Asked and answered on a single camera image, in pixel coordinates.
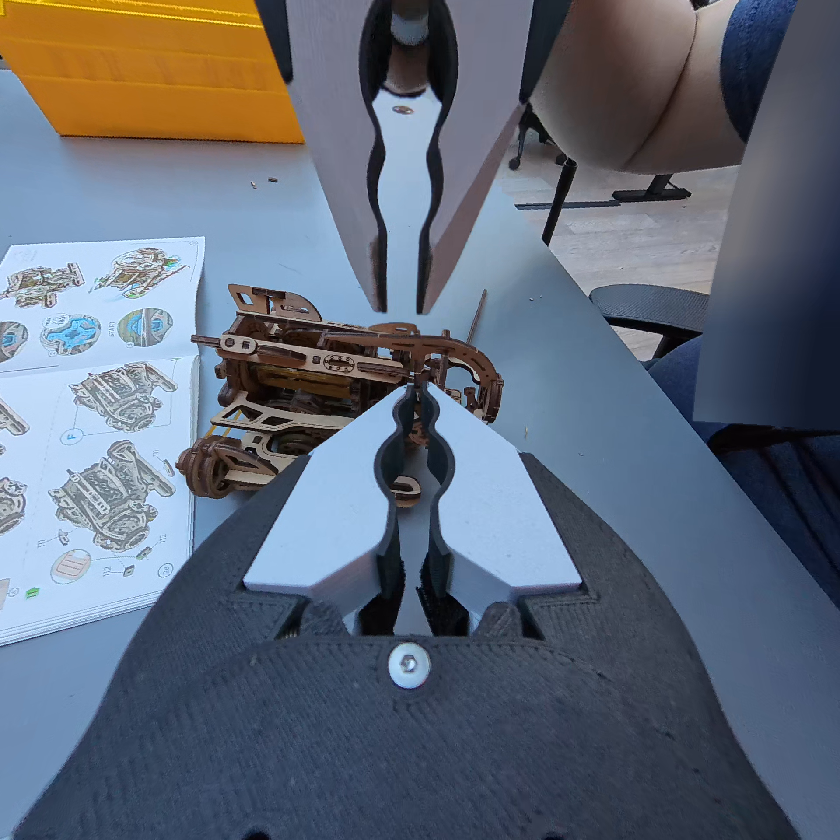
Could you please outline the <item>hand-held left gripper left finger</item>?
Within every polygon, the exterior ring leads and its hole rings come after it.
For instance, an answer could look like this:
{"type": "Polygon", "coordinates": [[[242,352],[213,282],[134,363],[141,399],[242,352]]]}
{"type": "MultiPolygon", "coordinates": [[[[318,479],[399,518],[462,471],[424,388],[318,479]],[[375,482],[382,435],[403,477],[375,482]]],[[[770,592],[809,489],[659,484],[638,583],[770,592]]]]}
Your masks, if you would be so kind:
{"type": "Polygon", "coordinates": [[[352,633],[393,635],[405,589],[396,509],[416,392],[395,389],[316,447],[244,577],[247,589],[339,608],[352,633]]]}

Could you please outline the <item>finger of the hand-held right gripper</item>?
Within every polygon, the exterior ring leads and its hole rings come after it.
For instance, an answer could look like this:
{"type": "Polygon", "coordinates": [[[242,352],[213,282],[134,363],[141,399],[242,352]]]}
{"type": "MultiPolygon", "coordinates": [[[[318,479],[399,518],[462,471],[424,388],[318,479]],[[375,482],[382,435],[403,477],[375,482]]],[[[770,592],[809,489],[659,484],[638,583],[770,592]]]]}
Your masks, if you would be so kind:
{"type": "Polygon", "coordinates": [[[286,9],[290,97],[353,273],[372,309],[385,312],[385,147],[367,61],[376,2],[288,1],[286,9]]]}
{"type": "Polygon", "coordinates": [[[432,199],[419,237],[416,310],[444,290],[523,111],[531,1],[429,4],[428,74],[440,113],[426,154],[432,199]]]}

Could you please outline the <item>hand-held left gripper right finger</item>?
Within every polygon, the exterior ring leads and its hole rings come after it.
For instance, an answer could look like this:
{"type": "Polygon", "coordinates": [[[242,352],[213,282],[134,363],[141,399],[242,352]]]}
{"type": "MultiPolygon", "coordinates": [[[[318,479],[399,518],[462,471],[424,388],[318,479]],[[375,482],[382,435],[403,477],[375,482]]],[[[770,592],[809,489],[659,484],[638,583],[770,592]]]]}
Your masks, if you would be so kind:
{"type": "Polygon", "coordinates": [[[517,449],[435,385],[422,390],[439,483],[418,596],[434,635],[465,636],[493,603],[577,591],[581,576],[517,449]]]}

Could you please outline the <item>wooden submarine model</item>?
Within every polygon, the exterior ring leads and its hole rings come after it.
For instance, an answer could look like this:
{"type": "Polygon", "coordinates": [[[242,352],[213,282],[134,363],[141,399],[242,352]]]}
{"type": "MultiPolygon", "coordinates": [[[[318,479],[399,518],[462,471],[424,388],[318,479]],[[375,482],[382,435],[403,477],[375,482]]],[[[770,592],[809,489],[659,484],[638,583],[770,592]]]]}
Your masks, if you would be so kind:
{"type": "Polygon", "coordinates": [[[405,385],[435,384],[479,420],[497,419],[503,379],[483,352],[447,330],[331,322],[292,292],[228,290],[237,305],[232,325],[219,337],[192,336],[216,351],[222,382],[210,429],[176,462],[195,497],[259,490],[405,385]]]}

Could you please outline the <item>person's right forearm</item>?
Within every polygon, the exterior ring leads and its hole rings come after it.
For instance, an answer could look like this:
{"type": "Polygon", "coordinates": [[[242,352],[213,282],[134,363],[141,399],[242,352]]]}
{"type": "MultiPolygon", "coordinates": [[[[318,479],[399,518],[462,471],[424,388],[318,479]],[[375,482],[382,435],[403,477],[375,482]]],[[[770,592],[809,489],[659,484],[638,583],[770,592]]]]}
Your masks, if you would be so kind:
{"type": "Polygon", "coordinates": [[[721,45],[736,1],[573,1],[531,104],[561,150],[616,172],[738,165],[721,45]]]}

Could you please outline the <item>black desk leg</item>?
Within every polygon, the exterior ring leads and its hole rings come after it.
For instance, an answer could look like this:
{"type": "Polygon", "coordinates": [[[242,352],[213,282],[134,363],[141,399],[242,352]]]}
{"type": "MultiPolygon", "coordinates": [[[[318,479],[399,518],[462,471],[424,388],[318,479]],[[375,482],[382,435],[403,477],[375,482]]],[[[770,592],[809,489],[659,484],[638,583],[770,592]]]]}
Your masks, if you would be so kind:
{"type": "Polygon", "coordinates": [[[560,177],[555,188],[553,201],[541,236],[542,242],[546,244],[546,246],[550,245],[564,202],[571,190],[578,167],[577,165],[576,161],[574,161],[571,157],[565,156],[563,158],[560,177]]]}

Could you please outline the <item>stacked yellow plastic bins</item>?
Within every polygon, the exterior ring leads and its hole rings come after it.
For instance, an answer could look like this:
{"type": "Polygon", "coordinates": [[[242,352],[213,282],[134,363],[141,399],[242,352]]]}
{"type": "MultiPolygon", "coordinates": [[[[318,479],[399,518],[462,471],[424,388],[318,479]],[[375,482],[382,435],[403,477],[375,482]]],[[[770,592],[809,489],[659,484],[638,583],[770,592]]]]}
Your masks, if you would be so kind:
{"type": "Polygon", "coordinates": [[[253,1],[2,1],[1,29],[61,135],[304,141],[253,1]]]}

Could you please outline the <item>black desk foot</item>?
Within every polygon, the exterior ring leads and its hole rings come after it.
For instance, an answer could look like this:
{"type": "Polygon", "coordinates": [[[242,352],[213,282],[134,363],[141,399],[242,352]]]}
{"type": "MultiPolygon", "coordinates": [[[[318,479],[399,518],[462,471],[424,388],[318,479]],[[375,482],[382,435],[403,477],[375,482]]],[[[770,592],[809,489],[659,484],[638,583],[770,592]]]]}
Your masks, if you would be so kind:
{"type": "Polygon", "coordinates": [[[666,201],[684,201],[691,197],[691,192],[671,183],[672,174],[653,177],[645,189],[614,191],[612,198],[619,203],[652,203],[666,201]]]}

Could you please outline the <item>illustrated instruction booklet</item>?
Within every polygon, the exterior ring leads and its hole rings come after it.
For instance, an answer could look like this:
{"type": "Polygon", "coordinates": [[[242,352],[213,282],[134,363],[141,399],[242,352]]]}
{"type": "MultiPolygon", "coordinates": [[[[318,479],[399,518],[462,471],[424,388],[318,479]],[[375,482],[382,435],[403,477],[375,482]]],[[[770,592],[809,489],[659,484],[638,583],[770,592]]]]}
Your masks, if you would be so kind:
{"type": "Polygon", "coordinates": [[[204,237],[1,265],[1,645],[148,606],[193,550],[204,237]]]}

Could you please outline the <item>black mesh office chair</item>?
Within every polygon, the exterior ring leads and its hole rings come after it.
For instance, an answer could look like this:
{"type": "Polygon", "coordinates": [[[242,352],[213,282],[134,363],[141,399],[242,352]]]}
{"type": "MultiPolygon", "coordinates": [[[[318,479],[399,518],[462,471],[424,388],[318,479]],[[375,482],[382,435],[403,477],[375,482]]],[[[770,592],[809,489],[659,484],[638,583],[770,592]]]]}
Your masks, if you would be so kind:
{"type": "Polygon", "coordinates": [[[661,336],[649,367],[703,332],[710,295],[645,284],[619,284],[594,289],[589,299],[612,326],[661,336]]]}

